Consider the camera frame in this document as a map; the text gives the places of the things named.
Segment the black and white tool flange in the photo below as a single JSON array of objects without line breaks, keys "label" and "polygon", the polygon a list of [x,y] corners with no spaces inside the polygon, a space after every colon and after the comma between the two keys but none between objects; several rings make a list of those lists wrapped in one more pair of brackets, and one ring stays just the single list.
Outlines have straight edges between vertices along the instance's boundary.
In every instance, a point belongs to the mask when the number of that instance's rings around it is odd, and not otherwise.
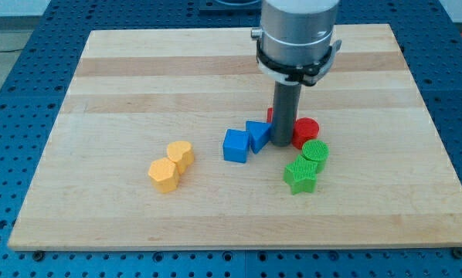
[{"label": "black and white tool flange", "polygon": [[288,66],[273,61],[261,49],[261,39],[256,41],[256,61],[259,70],[271,79],[286,86],[314,86],[331,70],[335,56],[341,48],[341,40],[328,47],[327,53],[319,62],[303,66]]}]

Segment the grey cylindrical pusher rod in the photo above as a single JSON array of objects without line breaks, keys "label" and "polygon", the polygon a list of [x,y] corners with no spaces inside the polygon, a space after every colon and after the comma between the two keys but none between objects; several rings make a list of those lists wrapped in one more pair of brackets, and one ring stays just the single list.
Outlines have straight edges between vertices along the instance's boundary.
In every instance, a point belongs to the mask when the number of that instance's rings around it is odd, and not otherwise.
[{"label": "grey cylindrical pusher rod", "polygon": [[301,85],[275,83],[271,127],[273,145],[285,147],[291,143],[300,95]]}]

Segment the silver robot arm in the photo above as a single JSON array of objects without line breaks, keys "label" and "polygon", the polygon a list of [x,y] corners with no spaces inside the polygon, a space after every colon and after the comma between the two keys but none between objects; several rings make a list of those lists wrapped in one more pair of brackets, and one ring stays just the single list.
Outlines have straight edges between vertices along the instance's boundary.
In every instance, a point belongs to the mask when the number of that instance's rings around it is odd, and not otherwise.
[{"label": "silver robot arm", "polygon": [[332,68],[341,40],[332,41],[339,0],[264,0],[260,25],[251,30],[256,61],[274,81],[271,142],[292,141],[304,86],[315,86]]}]

